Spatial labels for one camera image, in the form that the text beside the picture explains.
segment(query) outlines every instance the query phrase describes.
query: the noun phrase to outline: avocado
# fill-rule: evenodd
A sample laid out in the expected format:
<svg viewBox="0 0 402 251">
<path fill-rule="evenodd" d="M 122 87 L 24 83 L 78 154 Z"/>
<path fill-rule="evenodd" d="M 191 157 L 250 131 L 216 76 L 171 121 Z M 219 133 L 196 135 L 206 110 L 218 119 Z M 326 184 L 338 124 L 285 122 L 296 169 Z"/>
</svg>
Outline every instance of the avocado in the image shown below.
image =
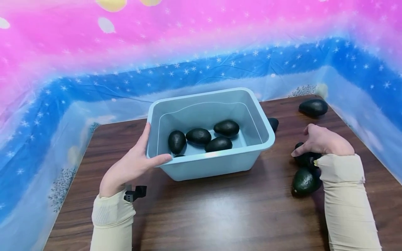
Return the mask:
<svg viewBox="0 0 402 251">
<path fill-rule="evenodd" d="M 181 131 L 173 131 L 170 133 L 168 138 L 168 146 L 172 153 L 179 154 L 186 144 L 186 136 L 184 133 Z"/>
<path fill-rule="evenodd" d="M 300 168 L 293 178 L 292 194 L 294 196 L 306 196 L 317 191 L 322 182 L 317 170 L 305 167 Z"/>
<path fill-rule="evenodd" d="M 196 128 L 186 134 L 186 139 L 197 145 L 206 145 L 211 141 L 212 136 L 208 130 Z"/>
<path fill-rule="evenodd" d="M 205 146 L 205 151 L 207 153 L 209 153 L 209 152 L 232 149 L 232 147 L 233 147 L 233 144 L 230 139 L 225 138 L 225 137 L 217 137 L 217 138 L 214 138 L 213 140 L 211 140 Z"/>
<path fill-rule="evenodd" d="M 276 130 L 278 129 L 279 121 L 276 118 L 268 118 L 268 121 L 269 121 L 269 124 L 272 127 L 272 130 L 275 133 Z"/>
<path fill-rule="evenodd" d="M 240 127 L 239 124 L 234 122 L 233 120 L 227 119 L 217 123 L 213 130 L 220 135 L 225 137 L 233 137 L 239 133 Z"/>
<path fill-rule="evenodd" d="M 295 149 L 300 147 L 303 144 L 303 142 L 299 142 L 296 144 Z M 308 153 L 303 153 L 300 156 L 294 157 L 297 165 L 299 167 L 308 167 L 311 169 L 317 169 L 314 165 L 314 160 L 321 158 L 321 153 L 313 153 L 313 152 L 308 152 Z"/>
<path fill-rule="evenodd" d="M 310 99 L 299 105 L 299 111 L 311 117 L 318 117 L 328 111 L 328 105 L 322 99 Z"/>
</svg>

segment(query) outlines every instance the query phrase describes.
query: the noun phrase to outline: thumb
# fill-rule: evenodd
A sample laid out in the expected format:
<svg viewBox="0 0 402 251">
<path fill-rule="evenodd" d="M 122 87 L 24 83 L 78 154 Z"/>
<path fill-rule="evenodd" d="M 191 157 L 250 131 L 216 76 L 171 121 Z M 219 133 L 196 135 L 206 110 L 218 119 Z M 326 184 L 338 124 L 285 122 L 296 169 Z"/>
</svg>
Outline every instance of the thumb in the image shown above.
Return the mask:
<svg viewBox="0 0 402 251">
<path fill-rule="evenodd" d="M 298 148 L 296 148 L 293 152 L 292 152 L 292 157 L 297 157 L 302 155 L 303 153 L 307 153 L 309 152 L 311 149 L 311 143 L 310 142 L 305 142 L 304 144 L 302 144 L 301 146 L 299 146 Z"/>
<path fill-rule="evenodd" d="M 148 159 L 147 166 L 148 166 L 148 168 L 159 166 L 161 164 L 164 164 L 164 163 L 170 161 L 171 159 L 172 159 L 172 156 L 170 154 L 168 154 L 168 153 L 161 154 L 161 155 L 155 156 L 151 159 Z"/>
</svg>

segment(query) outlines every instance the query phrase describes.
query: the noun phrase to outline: hand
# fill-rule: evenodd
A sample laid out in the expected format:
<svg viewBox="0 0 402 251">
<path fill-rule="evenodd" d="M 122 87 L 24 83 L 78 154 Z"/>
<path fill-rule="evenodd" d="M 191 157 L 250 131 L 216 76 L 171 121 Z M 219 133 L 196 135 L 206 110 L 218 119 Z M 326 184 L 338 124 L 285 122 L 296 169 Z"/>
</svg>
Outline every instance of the hand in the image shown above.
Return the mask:
<svg viewBox="0 0 402 251">
<path fill-rule="evenodd" d="M 335 154 L 338 156 L 355 154 L 355 150 L 346 139 L 325 127 L 309 124 L 304 129 L 304 135 L 308 135 L 308 140 L 292 152 L 292 157 L 297 157 L 307 152 Z"/>
<path fill-rule="evenodd" d="M 151 159 L 145 156 L 151 124 L 147 123 L 137 144 L 126 155 L 116 162 L 103 176 L 100 183 L 99 196 L 111 197 L 122 190 L 122 186 L 150 168 L 161 165 L 172 159 L 170 154 L 161 154 Z"/>
</svg>

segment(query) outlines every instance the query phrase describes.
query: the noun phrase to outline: sleeve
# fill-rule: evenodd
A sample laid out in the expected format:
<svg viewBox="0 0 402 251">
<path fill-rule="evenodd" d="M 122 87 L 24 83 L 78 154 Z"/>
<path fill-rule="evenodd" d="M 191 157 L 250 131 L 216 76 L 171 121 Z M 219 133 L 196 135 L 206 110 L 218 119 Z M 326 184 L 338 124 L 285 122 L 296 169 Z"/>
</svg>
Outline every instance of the sleeve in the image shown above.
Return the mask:
<svg viewBox="0 0 402 251">
<path fill-rule="evenodd" d="M 324 185 L 331 251 L 380 251 L 360 157 L 328 154 L 319 158 L 316 165 L 321 169 Z"/>
<path fill-rule="evenodd" d="M 135 210 L 132 203 L 124 200 L 125 192 L 123 190 L 112 197 L 96 197 L 92 211 L 94 232 L 90 251 L 131 250 Z"/>
</svg>

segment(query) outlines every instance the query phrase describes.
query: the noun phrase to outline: brown table surface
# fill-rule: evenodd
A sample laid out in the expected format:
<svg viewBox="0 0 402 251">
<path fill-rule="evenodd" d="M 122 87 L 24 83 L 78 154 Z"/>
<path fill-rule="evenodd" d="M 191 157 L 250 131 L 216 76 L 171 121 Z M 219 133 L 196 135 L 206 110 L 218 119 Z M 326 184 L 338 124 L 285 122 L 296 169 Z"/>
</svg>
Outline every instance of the brown table surface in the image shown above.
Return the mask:
<svg viewBox="0 0 402 251">
<path fill-rule="evenodd" d="M 262 102 L 279 120 L 275 144 L 250 171 L 175 182 L 160 168 L 133 185 L 148 186 L 137 199 L 133 250 L 329 250 L 322 188 L 293 198 L 297 167 L 290 156 L 314 123 L 350 141 L 362 158 L 366 190 L 383 250 L 402 250 L 402 187 L 332 110 L 319 119 L 298 112 L 308 96 Z M 89 250 L 92 204 L 107 169 L 136 143 L 146 120 L 96 129 L 56 220 L 45 250 Z"/>
</svg>

